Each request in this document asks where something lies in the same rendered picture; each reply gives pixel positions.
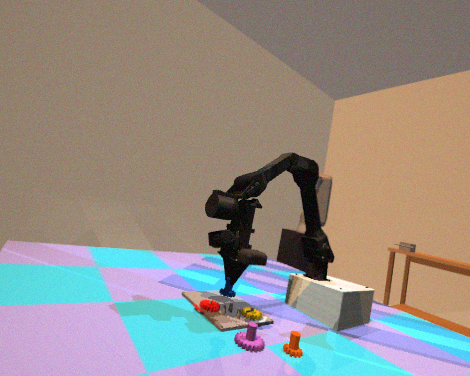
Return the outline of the dark blue gear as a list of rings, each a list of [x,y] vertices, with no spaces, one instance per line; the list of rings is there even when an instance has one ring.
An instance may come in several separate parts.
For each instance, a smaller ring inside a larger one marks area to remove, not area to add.
[[[233,289],[233,285],[230,285],[230,277],[226,277],[225,287],[219,290],[220,295],[226,297],[235,297],[236,292]]]

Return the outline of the red gear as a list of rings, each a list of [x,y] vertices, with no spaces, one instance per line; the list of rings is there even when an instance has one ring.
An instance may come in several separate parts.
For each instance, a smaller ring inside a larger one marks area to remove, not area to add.
[[[201,309],[203,309],[203,310],[206,310],[207,312],[208,312],[208,311],[210,311],[210,312],[212,312],[212,311],[213,311],[213,312],[217,311],[217,312],[218,312],[218,310],[220,310],[220,305],[219,305],[218,303],[212,301],[212,304],[210,304],[210,303],[209,303],[209,300],[205,300],[205,301],[202,300],[202,301],[200,302],[199,307],[200,307]]]

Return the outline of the pink gear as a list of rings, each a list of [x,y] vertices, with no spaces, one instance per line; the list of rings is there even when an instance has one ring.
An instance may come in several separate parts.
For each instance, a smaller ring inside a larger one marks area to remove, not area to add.
[[[238,346],[241,346],[242,349],[246,349],[246,351],[250,350],[251,352],[257,350],[261,352],[264,350],[265,341],[261,339],[261,336],[257,336],[257,327],[258,325],[254,322],[248,322],[247,333],[244,331],[243,333],[237,333],[235,335],[234,341]]]

